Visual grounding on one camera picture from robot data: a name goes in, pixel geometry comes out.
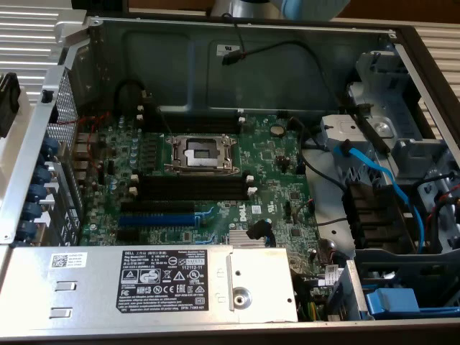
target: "motherboard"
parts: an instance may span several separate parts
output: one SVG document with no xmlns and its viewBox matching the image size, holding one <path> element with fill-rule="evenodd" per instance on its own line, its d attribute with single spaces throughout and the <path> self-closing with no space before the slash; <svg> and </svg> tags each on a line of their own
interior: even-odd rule
<svg viewBox="0 0 460 345">
<path fill-rule="evenodd" d="M 145 132 L 124 117 L 101 128 L 80 245 L 269 247 L 246 234 L 264 221 L 293 270 L 323 272 L 298 133 L 276 115 L 239 121 L 239 134 Z"/>
</svg>

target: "perforated metal panel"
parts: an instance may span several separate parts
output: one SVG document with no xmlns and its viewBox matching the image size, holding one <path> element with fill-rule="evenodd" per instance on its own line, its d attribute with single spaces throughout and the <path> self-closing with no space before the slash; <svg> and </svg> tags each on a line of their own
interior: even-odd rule
<svg viewBox="0 0 460 345">
<path fill-rule="evenodd" d="M 47 133 L 59 142 L 66 142 L 70 151 L 72 151 L 76 136 L 78 113 L 66 71 L 64 71 L 60 82 L 56 107 L 59 114 L 57 123 L 48 124 Z"/>
</svg>

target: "chip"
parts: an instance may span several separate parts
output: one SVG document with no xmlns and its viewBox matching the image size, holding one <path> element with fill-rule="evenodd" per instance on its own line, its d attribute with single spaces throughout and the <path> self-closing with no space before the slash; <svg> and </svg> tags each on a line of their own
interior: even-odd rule
<svg viewBox="0 0 460 345">
<path fill-rule="evenodd" d="M 289 196 L 290 196 L 290 200 L 299 200 L 300 199 L 300 195 L 299 195 L 298 192 L 290 192 Z"/>
<path fill-rule="evenodd" d="M 291 229 L 290 230 L 291 237 L 300 237 L 302 236 L 300 229 Z"/>
<path fill-rule="evenodd" d="M 262 159 L 263 160 L 271 160 L 273 158 L 272 156 L 272 153 L 271 152 L 262 152 Z"/>
</svg>

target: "green circuit board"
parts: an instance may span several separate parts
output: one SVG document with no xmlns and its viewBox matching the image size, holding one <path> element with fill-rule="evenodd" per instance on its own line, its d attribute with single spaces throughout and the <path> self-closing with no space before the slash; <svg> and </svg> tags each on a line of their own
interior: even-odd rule
<svg viewBox="0 0 460 345">
<path fill-rule="evenodd" d="M 136 168 L 145 175 L 170 175 L 164 166 L 171 161 L 171 146 L 166 142 L 169 135 L 137 132 L 128 123 L 101 129 L 99 135 L 105 136 L 107 146 L 100 157 L 105 170 L 109 160 L 114 161 L 115 173 L 105 174 L 106 182 L 98 185 L 97 190 L 92 188 L 97 182 L 96 172 L 87 179 L 86 217 L 80 245 L 232 244 L 231 230 L 244 233 L 257 221 L 269 219 L 277 246 L 287 249 L 291 268 L 302 273 L 323 272 L 318 257 L 308 260 L 309 253 L 318 250 L 318 229 L 314 217 L 308 214 L 307 208 L 302 208 L 301 221 L 295 224 L 285 212 L 287 202 L 295 210 L 311 197 L 305 175 L 297 175 L 295 171 L 298 134 L 286 131 L 283 137 L 271 135 L 272 126 L 286 127 L 286 120 L 277 119 L 275 115 L 246 116 L 246 121 L 249 131 L 229 136 L 237 141 L 233 151 L 234 166 L 239 167 L 240 173 L 245 170 L 251 172 L 257 192 L 248 201 L 195 201 L 195 211 L 210 211 L 199 226 L 141 227 L 138 229 L 139 241 L 136 242 L 117 239 L 120 205 L 124 201 L 133 201 L 128 193 L 134 167 L 131 155 L 133 138 L 138 146 Z M 152 146 L 155 146 L 155 157 L 152 156 Z M 277 164 L 277 156 L 289 159 L 285 172 Z"/>
</svg>

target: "black pcie slot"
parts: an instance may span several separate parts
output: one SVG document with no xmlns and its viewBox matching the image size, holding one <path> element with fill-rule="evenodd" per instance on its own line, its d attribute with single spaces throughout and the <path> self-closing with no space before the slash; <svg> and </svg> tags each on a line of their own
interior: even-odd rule
<svg viewBox="0 0 460 345">
<path fill-rule="evenodd" d="M 138 200 L 247 200 L 247 185 L 242 177 L 139 177 Z"/>
<path fill-rule="evenodd" d="M 174 202 L 162 203 L 158 201 L 135 201 L 121 203 L 122 213 L 193 213 L 194 203 Z"/>
<path fill-rule="evenodd" d="M 241 126 L 238 123 L 238 116 L 195 116 L 195 115 L 175 115 L 166 116 L 167 124 L 172 133 L 226 133 L 239 134 Z M 164 122 L 158 115 L 146 116 L 141 125 L 144 132 L 168 132 Z"/>
</svg>

